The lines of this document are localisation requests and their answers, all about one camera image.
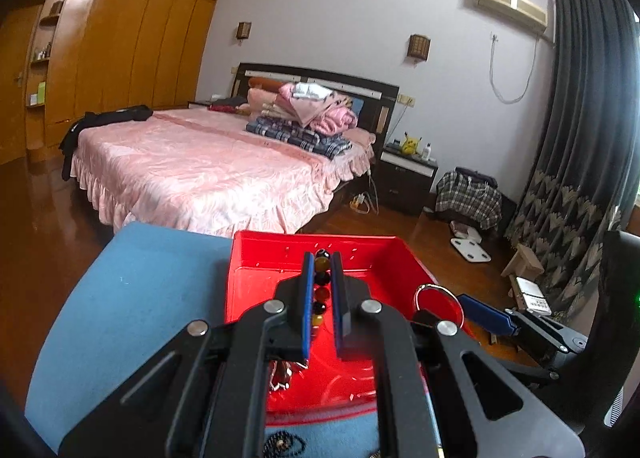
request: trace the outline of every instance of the pikachu toy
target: pikachu toy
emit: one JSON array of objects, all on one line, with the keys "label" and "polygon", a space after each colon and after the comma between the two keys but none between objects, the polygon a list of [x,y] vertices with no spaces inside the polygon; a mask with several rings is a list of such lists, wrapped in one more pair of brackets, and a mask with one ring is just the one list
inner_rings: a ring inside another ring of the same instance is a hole
[{"label": "pikachu toy", "polygon": [[415,152],[418,149],[418,144],[420,144],[421,140],[422,140],[422,137],[415,138],[415,137],[409,136],[408,133],[405,131],[404,142],[402,143],[402,146],[400,146],[402,154],[406,156],[415,154]]}]

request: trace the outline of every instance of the black jacket on bed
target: black jacket on bed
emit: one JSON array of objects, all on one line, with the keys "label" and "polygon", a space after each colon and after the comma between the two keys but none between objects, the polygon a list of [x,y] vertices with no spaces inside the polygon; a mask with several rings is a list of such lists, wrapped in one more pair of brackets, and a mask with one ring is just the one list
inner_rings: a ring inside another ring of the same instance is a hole
[{"label": "black jacket on bed", "polygon": [[60,145],[58,146],[60,151],[62,151],[62,154],[65,155],[65,161],[62,165],[62,180],[69,180],[69,178],[71,178],[71,160],[73,159],[74,151],[78,147],[78,136],[80,135],[80,131],[85,128],[96,128],[97,126],[106,126],[107,124],[114,124],[116,122],[147,120],[153,114],[154,112],[151,108],[144,104],[100,115],[92,112],[85,113],[83,118],[76,120],[69,128],[66,132],[65,138],[62,139],[62,142],[60,142]]}]

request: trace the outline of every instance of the pink bedspread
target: pink bedspread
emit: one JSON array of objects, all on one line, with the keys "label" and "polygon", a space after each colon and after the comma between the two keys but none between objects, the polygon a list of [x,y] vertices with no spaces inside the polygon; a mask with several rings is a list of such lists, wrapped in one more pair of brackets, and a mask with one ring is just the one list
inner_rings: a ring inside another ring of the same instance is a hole
[{"label": "pink bedspread", "polygon": [[80,133],[71,175],[114,231],[138,220],[232,237],[296,232],[327,210],[341,180],[369,168],[370,148],[354,144],[329,161],[247,133],[246,122],[195,108],[90,128]]}]

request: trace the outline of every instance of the white bottle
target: white bottle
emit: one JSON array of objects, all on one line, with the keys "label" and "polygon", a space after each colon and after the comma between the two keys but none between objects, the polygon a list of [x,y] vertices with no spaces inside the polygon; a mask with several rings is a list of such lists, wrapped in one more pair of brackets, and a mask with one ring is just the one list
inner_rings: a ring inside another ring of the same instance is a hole
[{"label": "white bottle", "polygon": [[422,150],[422,159],[426,162],[431,156],[431,144],[427,144],[427,147]]}]

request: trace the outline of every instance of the door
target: door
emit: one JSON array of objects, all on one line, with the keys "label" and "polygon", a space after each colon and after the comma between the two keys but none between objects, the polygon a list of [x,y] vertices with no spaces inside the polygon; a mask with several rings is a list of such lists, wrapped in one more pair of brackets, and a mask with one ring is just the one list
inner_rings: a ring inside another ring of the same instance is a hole
[{"label": "door", "polygon": [[37,8],[17,8],[0,24],[0,164],[26,154],[25,60]]}]

